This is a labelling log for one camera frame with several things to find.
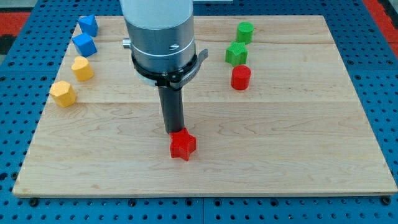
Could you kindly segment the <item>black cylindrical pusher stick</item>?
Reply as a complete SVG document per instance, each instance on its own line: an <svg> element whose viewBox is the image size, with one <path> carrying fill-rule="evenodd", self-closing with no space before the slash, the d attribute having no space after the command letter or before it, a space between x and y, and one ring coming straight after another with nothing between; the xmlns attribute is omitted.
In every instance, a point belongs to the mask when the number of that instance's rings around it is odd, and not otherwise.
<svg viewBox="0 0 398 224"><path fill-rule="evenodd" d="M181 89L158 87L165 130L168 134L179 132L185 127Z"/></svg>

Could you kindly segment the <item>black clamp ring with lever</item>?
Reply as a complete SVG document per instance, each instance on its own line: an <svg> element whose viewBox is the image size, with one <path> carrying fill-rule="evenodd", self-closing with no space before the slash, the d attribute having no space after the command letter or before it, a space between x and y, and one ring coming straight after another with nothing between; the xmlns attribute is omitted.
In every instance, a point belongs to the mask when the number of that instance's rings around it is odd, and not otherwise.
<svg viewBox="0 0 398 224"><path fill-rule="evenodd" d="M131 58L137 76L144 83L150 86L163 86L178 90L190 82L199 72L203 61L208 58L208 49L202 50L198 55L195 54L191 61L174 72L151 72L139 65L133 55L131 55Z"/></svg>

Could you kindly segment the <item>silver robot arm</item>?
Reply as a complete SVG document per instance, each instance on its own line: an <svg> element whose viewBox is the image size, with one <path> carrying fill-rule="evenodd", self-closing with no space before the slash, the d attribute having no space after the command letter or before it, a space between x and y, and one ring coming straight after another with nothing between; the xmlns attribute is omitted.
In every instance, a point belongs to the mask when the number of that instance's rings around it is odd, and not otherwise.
<svg viewBox="0 0 398 224"><path fill-rule="evenodd" d="M208 57L196 52L191 0L122 0L137 76L156 86L167 133L184 127L182 88Z"/></svg>

